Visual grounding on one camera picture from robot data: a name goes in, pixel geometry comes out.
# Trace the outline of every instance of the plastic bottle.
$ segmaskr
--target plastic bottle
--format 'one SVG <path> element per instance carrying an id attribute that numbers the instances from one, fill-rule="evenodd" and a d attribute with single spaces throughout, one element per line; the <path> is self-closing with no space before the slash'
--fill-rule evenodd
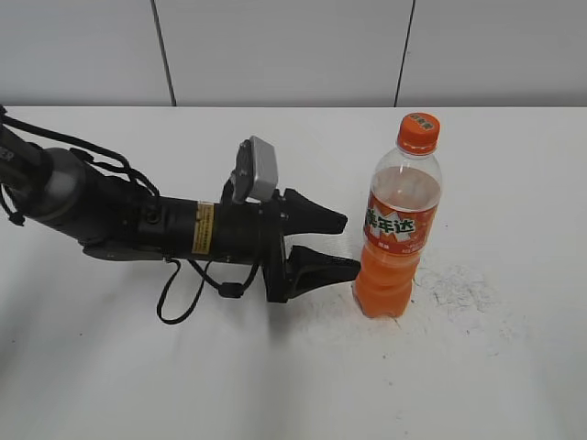
<path id="1" fill-rule="evenodd" d="M 397 147 L 379 161 L 365 216 L 365 246 L 354 294 L 369 317 L 400 316 L 410 301 L 420 253 L 442 187 L 434 155 L 440 124 L 432 115 L 404 117 Z"/>

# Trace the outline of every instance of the white table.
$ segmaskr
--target white table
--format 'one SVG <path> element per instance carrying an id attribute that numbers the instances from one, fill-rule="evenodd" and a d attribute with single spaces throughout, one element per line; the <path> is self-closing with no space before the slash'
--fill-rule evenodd
<path id="1" fill-rule="evenodd" d="M 293 241 L 357 258 L 372 169 L 410 109 L 9 111 L 117 150 L 163 194 L 196 200 L 218 199 L 256 134 L 277 149 L 280 188 L 349 216 L 342 236 Z M 0 438 L 584 438 L 587 110 L 428 111 L 443 124 L 445 191 L 397 322 L 363 317 L 349 283 L 266 304 L 258 276 L 239 301 L 206 290 L 169 327 L 155 304 L 172 266 L 94 260 L 3 220 Z M 181 273 L 167 315 L 197 283 Z"/>

